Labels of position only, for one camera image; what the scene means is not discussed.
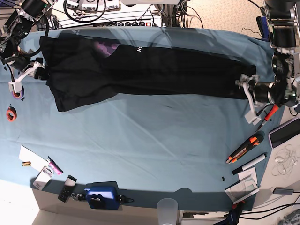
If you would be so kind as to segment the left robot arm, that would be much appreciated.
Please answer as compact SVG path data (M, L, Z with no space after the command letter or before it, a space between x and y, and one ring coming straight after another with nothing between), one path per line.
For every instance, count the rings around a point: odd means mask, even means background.
M264 11L270 46L274 50L273 82L261 82L258 75L242 74L236 85L246 94L249 124L264 126L281 107L300 111L300 23L298 0L266 0Z

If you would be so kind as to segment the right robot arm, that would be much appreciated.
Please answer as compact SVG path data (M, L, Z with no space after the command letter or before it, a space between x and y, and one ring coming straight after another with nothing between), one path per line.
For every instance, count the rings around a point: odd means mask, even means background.
M22 80L26 76L46 79L40 75L45 68L43 59L31 59L41 52L43 44L40 44L34 52L24 51L19 44L41 19L46 21L45 38L48 37L50 25L46 13L53 8L56 2L55 0L25 0L18 8L15 8L0 29L0 61L7 65L8 69L14 68L20 72L18 78L11 73L11 81L8 83L9 91L17 99L24 95Z

